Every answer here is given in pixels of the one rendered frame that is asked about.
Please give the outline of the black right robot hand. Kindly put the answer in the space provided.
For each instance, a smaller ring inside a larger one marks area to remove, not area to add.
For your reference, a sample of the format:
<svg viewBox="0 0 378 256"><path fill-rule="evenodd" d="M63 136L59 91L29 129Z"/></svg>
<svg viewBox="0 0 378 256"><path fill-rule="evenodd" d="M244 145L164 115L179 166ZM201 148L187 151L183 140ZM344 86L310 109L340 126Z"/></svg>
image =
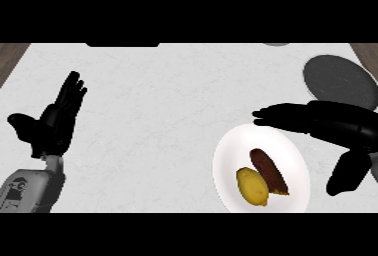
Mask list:
<svg viewBox="0 0 378 256"><path fill-rule="evenodd" d="M340 156L326 193L335 196L354 191L372 168L371 154L378 153L378 113L345 103L310 101L272 105L252 116L257 126L309 134L348 149Z"/></svg>

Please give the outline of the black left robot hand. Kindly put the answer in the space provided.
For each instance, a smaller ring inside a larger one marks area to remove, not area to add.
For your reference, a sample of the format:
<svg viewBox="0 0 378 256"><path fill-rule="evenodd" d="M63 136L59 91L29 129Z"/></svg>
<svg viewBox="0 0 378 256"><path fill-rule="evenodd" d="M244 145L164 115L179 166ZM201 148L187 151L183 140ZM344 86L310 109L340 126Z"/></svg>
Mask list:
<svg viewBox="0 0 378 256"><path fill-rule="evenodd" d="M13 113L7 117L18 138L31 145L31 157L62 156L68 151L75 118L81 108L87 88L80 73L72 71L60 87L56 101L47 105L41 116Z"/></svg>

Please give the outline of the dark grey pan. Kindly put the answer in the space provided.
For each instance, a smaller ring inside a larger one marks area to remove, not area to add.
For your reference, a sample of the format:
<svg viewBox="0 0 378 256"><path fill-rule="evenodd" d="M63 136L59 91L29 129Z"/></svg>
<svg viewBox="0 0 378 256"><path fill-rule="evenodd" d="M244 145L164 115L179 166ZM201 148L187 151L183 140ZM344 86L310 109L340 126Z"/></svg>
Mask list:
<svg viewBox="0 0 378 256"><path fill-rule="evenodd" d="M317 55L306 63L303 78L317 100L378 108L378 83L368 71L348 59Z"/></svg>

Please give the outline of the white oval plate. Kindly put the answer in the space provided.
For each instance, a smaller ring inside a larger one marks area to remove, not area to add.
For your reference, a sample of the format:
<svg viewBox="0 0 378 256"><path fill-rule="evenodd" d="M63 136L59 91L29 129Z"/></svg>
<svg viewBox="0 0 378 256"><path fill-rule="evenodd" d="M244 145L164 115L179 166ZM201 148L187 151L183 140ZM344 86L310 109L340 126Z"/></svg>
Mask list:
<svg viewBox="0 0 378 256"><path fill-rule="evenodd" d="M289 194L270 194L266 206L251 205L238 188L238 169L255 169L249 158L252 149L264 151L288 185ZM213 178L221 202L230 212L306 211L310 199L307 165L295 145L276 129L244 124L229 130L214 151Z"/></svg>

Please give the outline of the brown sweet potato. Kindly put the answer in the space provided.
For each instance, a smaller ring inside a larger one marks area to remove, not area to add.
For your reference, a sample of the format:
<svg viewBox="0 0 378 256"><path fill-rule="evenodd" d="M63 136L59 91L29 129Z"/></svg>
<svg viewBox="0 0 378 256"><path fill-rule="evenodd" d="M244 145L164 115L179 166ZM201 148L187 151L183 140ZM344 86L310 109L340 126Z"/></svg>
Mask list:
<svg viewBox="0 0 378 256"><path fill-rule="evenodd" d="M288 195L289 190L283 176L266 152L258 148L252 149L249 151L249 158L252 165L266 180L269 192L279 195Z"/></svg>

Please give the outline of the yellow potato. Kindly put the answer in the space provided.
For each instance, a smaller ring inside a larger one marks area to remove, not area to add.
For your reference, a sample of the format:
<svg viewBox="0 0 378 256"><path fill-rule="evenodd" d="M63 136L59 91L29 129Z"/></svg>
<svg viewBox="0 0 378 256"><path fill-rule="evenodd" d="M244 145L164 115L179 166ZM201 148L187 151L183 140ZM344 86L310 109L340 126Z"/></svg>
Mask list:
<svg viewBox="0 0 378 256"><path fill-rule="evenodd" d="M266 206L269 199L269 187L260 173L244 167L236 171L236 181L241 195L254 206Z"/></svg>

